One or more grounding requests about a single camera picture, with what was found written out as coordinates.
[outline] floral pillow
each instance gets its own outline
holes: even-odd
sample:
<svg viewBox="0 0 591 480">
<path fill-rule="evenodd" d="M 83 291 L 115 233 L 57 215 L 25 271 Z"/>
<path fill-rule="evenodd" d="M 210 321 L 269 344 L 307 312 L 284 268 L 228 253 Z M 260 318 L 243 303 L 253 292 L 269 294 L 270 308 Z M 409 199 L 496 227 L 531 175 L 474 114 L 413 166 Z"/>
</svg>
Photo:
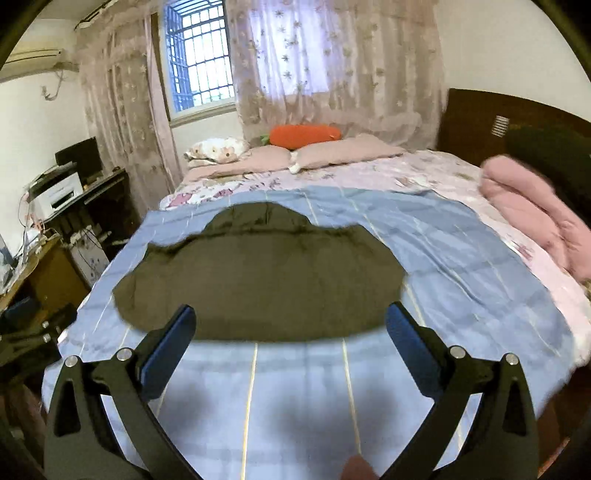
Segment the floral pillow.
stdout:
<svg viewBox="0 0 591 480">
<path fill-rule="evenodd" d="M 209 138 L 194 144 L 185 157 L 189 168 L 232 163 L 250 150 L 250 145 L 242 138 Z"/>
</svg>

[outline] sheer curtain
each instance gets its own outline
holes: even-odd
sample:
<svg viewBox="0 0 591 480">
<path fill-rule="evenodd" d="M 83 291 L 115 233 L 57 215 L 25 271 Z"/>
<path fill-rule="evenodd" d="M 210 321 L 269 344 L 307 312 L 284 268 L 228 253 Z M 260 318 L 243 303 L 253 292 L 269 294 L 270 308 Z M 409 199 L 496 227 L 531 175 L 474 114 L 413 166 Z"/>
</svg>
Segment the sheer curtain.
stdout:
<svg viewBox="0 0 591 480">
<path fill-rule="evenodd" d="M 316 122 L 433 146 L 445 98 L 433 4 L 226 0 L 246 138 Z"/>
<path fill-rule="evenodd" d="M 127 170 L 141 216 L 183 177 L 152 46 L 150 15 L 163 3 L 119 0 L 77 38 L 90 134 L 105 170 Z"/>
</svg>

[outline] blue blanket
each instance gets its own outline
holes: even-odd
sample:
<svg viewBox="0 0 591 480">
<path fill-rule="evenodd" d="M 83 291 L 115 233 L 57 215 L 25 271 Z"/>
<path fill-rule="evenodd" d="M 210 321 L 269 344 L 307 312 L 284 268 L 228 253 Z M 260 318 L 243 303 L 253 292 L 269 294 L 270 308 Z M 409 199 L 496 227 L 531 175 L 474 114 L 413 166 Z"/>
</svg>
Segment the blue blanket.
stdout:
<svg viewBox="0 0 591 480">
<path fill-rule="evenodd" d="M 474 357 L 516 353 L 538 414 L 567 381 L 573 336 L 548 291 L 472 210 L 433 192 L 309 187 L 150 212 L 80 309 L 60 347 L 64 357 L 105 359 L 143 338 L 120 318 L 112 289 L 142 260 L 149 242 L 172 244 L 200 232 L 228 204 L 265 200 L 318 225 L 364 226 L 408 272 L 402 302 L 417 322 Z M 46 372 L 46 404 L 60 368 Z M 141 464 L 110 398 L 105 404 L 124 452 Z M 357 452 L 382 473 L 431 405 L 380 328 L 312 343 L 194 342 L 151 407 L 207 480 L 326 480 L 337 478 Z M 441 464 L 457 455 L 476 407 L 474 398 Z"/>
</svg>

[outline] wooden furniture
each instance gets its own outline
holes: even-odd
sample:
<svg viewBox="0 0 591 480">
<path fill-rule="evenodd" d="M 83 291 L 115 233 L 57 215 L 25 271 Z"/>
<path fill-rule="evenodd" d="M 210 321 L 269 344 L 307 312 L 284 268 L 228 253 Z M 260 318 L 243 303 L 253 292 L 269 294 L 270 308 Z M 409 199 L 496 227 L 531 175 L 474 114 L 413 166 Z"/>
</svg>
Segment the wooden furniture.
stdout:
<svg viewBox="0 0 591 480">
<path fill-rule="evenodd" d="M 44 223 L 66 242 L 73 233 L 92 226 L 105 254 L 112 260 L 139 227 L 139 217 L 129 194 L 129 175 L 119 168 L 97 180 Z"/>
<path fill-rule="evenodd" d="M 498 122 L 496 134 L 493 133 L 495 121 Z M 452 88 L 436 149 L 480 166 L 487 158 L 506 153 L 504 125 L 562 125 L 591 138 L 590 122 L 558 108 L 500 93 Z"/>
<path fill-rule="evenodd" d="M 46 318 L 68 303 L 78 306 L 90 293 L 84 279 L 72 263 L 58 235 L 29 253 L 25 268 L 18 274 L 8 291 L 0 296 L 0 313 L 16 302 L 33 297 L 41 309 L 29 325 L 40 325 Z"/>
</svg>

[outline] air conditioner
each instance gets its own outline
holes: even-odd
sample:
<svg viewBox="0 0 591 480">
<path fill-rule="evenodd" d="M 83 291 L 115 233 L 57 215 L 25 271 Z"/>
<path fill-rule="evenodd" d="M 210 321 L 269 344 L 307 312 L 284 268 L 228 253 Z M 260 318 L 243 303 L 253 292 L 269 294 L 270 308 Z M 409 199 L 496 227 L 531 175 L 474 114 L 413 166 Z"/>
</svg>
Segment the air conditioner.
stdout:
<svg viewBox="0 0 591 480">
<path fill-rule="evenodd" d="M 69 61 L 65 51 L 60 48 L 14 51 L 0 70 L 0 82 L 52 70 L 77 72 L 78 66 Z"/>
</svg>

